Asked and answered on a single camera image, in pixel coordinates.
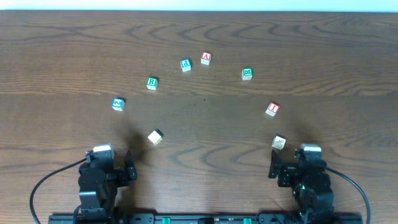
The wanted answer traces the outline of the red letter I block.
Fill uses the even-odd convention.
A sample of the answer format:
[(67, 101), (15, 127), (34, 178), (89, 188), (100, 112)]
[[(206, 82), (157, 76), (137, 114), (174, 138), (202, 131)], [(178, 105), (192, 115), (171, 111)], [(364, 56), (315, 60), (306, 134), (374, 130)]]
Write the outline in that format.
[(278, 113), (280, 106), (277, 103), (270, 102), (269, 106), (266, 109), (266, 114), (270, 116), (275, 116)]

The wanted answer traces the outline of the blue number 2 block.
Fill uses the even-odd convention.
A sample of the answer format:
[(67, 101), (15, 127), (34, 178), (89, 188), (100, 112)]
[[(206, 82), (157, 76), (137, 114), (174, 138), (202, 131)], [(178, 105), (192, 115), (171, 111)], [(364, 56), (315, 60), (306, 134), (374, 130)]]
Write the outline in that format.
[(125, 101), (122, 98), (114, 98), (111, 107), (116, 111), (124, 109)]

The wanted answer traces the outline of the red letter A block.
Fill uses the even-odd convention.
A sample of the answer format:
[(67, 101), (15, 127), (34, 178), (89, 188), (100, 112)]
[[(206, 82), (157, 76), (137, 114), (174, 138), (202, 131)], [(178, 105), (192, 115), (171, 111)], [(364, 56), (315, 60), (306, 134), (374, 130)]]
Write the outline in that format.
[(201, 55), (201, 64), (209, 65), (211, 62), (212, 53), (204, 51)]

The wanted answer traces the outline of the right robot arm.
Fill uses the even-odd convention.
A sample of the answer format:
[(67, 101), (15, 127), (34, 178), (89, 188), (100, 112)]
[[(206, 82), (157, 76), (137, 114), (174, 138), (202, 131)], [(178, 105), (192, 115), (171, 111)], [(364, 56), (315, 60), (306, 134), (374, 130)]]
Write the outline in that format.
[(334, 194), (326, 162), (320, 149), (296, 149), (297, 163), (284, 162), (271, 152), (268, 178), (277, 179), (279, 187), (292, 189), (299, 211), (286, 215), (284, 223), (326, 223), (333, 216)]

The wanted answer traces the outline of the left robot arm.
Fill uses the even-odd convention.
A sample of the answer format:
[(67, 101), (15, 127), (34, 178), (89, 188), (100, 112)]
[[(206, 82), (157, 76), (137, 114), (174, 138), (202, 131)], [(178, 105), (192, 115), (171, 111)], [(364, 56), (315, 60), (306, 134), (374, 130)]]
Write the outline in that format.
[(123, 167), (114, 167), (112, 151), (88, 151), (79, 167), (81, 204), (73, 212), (73, 223), (129, 223), (130, 215), (115, 206), (118, 188), (137, 179), (131, 153), (124, 157)]

